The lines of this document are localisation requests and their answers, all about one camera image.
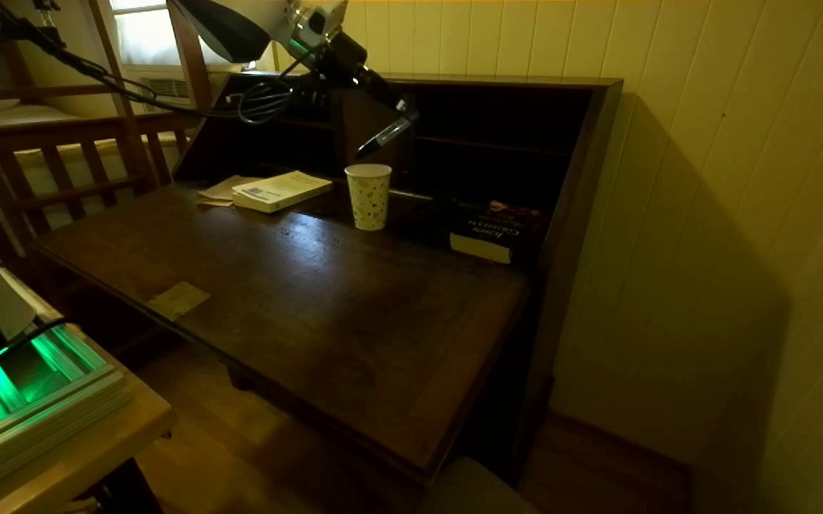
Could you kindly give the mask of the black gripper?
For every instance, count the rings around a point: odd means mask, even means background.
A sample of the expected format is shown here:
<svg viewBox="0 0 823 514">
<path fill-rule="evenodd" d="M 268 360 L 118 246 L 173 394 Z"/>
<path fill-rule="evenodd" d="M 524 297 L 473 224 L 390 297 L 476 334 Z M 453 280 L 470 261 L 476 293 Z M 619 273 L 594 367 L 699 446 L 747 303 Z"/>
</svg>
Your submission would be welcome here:
<svg viewBox="0 0 823 514">
<path fill-rule="evenodd" d="M 338 32 L 316 47 L 311 72 L 338 84 L 363 84 L 378 102 L 413 113 L 413 99 L 367 64 L 367 47 L 347 32 Z"/>
</svg>

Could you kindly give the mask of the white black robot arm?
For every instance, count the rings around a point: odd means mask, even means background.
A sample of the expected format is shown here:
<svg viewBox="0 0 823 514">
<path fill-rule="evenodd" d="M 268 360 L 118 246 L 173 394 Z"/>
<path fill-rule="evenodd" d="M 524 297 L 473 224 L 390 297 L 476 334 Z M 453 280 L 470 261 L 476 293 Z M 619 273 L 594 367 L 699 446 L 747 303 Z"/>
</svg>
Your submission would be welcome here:
<svg viewBox="0 0 823 514">
<path fill-rule="evenodd" d="M 277 43 L 316 77 L 363 89 L 394 112 L 408 102 L 367 63 L 367 47 L 347 33 L 348 0 L 170 0 L 230 63 L 257 59 Z"/>
</svg>

